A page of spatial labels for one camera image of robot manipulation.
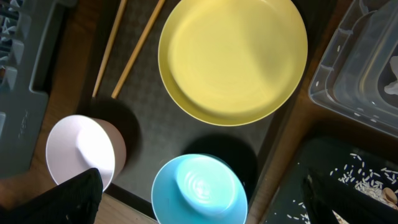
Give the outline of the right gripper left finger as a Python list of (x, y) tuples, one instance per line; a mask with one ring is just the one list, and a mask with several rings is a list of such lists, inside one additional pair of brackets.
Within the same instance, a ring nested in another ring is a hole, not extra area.
[(1, 212), (1, 223), (95, 222), (103, 194), (100, 172), (90, 168), (31, 201)]

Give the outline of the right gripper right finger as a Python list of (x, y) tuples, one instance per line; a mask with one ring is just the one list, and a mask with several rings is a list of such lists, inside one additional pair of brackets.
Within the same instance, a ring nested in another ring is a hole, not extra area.
[(350, 188), (330, 176), (308, 169), (302, 179), (303, 202), (310, 223), (397, 223), (397, 210)]

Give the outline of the light blue bowl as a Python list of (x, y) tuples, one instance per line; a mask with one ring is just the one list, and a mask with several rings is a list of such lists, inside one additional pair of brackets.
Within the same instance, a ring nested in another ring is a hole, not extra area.
[(151, 204), (161, 224), (244, 224), (248, 199), (229, 165), (209, 154), (185, 154), (157, 173)]

